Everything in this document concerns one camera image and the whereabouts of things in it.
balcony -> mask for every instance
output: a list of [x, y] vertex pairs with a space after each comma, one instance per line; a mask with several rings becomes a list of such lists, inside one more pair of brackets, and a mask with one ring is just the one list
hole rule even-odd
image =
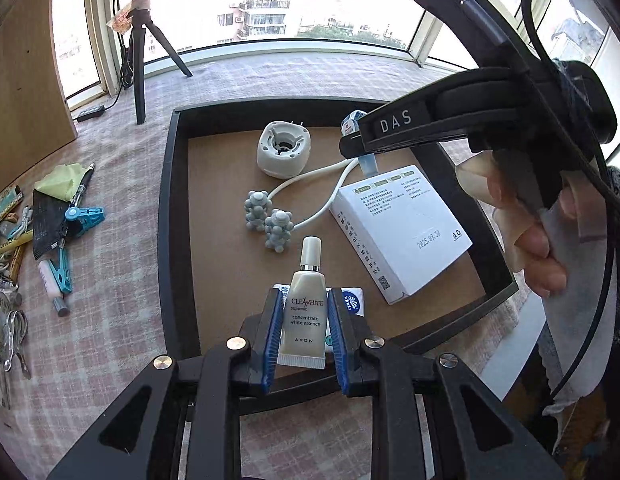
[[236, 33], [240, 40], [245, 40], [248, 37], [281, 36], [282, 34], [285, 34], [285, 25], [283, 23], [276, 23], [273, 25], [247, 25]]
[[246, 0], [246, 4], [248, 9], [288, 9], [290, 0]]

avon essence tube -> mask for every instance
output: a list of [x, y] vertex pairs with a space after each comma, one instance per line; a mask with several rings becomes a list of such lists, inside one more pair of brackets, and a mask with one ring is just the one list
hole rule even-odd
[[303, 239], [301, 270], [295, 272], [283, 310], [283, 329], [277, 363], [304, 368], [325, 368], [325, 329], [328, 297], [319, 272], [321, 239]]

blue sticker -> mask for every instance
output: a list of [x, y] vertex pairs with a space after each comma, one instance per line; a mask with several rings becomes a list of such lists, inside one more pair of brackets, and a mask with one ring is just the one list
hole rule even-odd
[[343, 303], [346, 304], [348, 312], [353, 314], [356, 314], [361, 308], [359, 298], [349, 290], [343, 291]]

tree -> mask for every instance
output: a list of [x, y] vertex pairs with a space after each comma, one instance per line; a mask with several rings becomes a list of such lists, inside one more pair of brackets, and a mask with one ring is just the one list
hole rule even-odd
[[378, 38], [376, 34], [372, 34], [366, 30], [360, 30], [356, 34], [352, 34], [347, 30], [342, 30], [336, 27], [323, 27], [321, 25], [315, 25], [306, 32], [299, 32], [296, 35], [297, 38], [320, 38], [321, 40], [346, 40], [346, 41], [358, 41], [359, 43], [372, 43], [385, 46], [391, 46], [394, 48], [405, 48], [405, 43], [395, 38]]

black tray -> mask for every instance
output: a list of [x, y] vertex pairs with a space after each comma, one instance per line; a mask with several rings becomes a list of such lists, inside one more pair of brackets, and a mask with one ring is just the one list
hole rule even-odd
[[[272, 117], [293, 117], [309, 128], [339, 127], [352, 110], [369, 112], [382, 104], [385, 103], [374, 100], [280, 97], [219, 101], [174, 110], [163, 160], [157, 234], [161, 318], [171, 357], [185, 359], [201, 354], [189, 238], [188, 139], [262, 130]], [[459, 187], [455, 166], [445, 150], [439, 144], [428, 144], [412, 148], [412, 152], [472, 240], [468, 253], [486, 292], [452, 313], [392, 338], [406, 350], [422, 354], [478, 321], [512, 296], [518, 286], [483, 209]], [[267, 397], [244, 398], [239, 408], [241, 414], [262, 412], [338, 389], [334, 365], [327, 364], [325, 370], [306, 370], [277, 378]]]

